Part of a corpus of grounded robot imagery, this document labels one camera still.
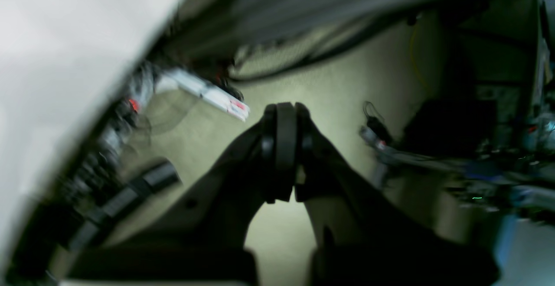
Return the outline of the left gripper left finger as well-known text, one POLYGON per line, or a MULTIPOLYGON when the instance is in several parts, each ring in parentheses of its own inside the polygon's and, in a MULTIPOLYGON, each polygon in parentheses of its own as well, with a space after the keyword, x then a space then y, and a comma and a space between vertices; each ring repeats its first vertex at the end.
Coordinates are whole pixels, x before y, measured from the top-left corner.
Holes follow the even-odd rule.
POLYGON ((103 256, 188 256, 243 250, 258 209, 278 198, 278 105, 240 134, 157 221, 103 256))

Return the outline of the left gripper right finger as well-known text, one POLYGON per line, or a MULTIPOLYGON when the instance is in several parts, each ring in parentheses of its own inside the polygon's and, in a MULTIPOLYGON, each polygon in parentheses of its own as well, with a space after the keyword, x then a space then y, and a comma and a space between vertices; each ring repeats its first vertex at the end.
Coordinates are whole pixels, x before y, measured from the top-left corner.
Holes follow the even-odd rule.
POLYGON ((489 258, 447 241, 399 211, 355 172, 303 104, 277 105, 277 193, 305 203, 317 242, 352 258, 489 258))

